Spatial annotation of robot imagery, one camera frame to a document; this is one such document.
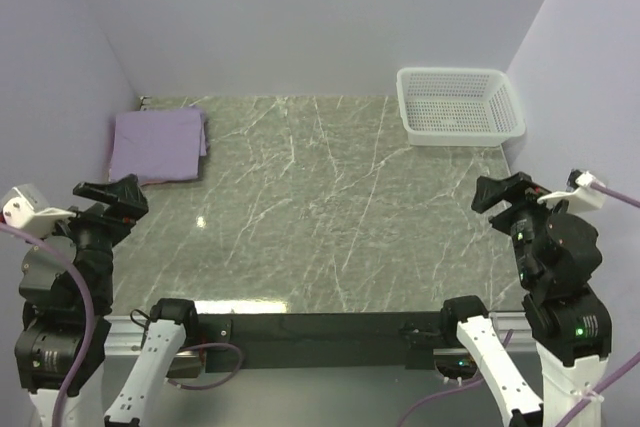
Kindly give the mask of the purple t shirt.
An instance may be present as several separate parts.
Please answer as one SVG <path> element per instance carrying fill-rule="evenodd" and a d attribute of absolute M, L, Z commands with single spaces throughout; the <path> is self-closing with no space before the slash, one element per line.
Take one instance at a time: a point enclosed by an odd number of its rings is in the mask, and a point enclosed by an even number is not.
<path fill-rule="evenodd" d="M 190 106 L 116 116 L 109 180 L 135 174 L 144 180 L 191 181 L 207 153 L 205 113 Z"/>

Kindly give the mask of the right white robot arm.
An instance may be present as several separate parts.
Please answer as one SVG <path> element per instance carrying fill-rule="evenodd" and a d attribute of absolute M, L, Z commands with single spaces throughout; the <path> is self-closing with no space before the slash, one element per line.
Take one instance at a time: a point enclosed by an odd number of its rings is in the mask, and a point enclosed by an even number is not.
<path fill-rule="evenodd" d="M 599 426 L 603 379 L 612 350 L 611 316 L 589 285 L 602 263 L 595 227 L 581 213 L 604 204 L 602 183 L 574 170 L 564 191 L 552 192 L 522 172 L 504 179 L 481 176 L 471 208 L 510 237 L 525 319 L 541 365 L 543 393 L 524 380 L 497 338 L 488 311 L 474 296 L 444 302 L 439 334 L 470 354 L 506 426 Z"/>

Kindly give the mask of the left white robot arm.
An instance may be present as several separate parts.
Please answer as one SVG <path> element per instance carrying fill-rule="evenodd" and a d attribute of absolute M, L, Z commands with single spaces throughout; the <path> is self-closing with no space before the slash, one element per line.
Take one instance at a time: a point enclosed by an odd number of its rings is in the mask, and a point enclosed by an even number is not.
<path fill-rule="evenodd" d="M 22 388 L 44 426 L 140 426 L 150 416 L 180 349 L 200 335 L 193 301 L 163 298 L 143 326 L 138 359 L 109 408 L 102 404 L 113 250 L 149 211 L 138 179 L 82 182 L 85 210 L 49 205 L 31 184 L 3 198 L 3 230 L 30 246 L 22 261 L 24 300 L 14 348 Z"/>

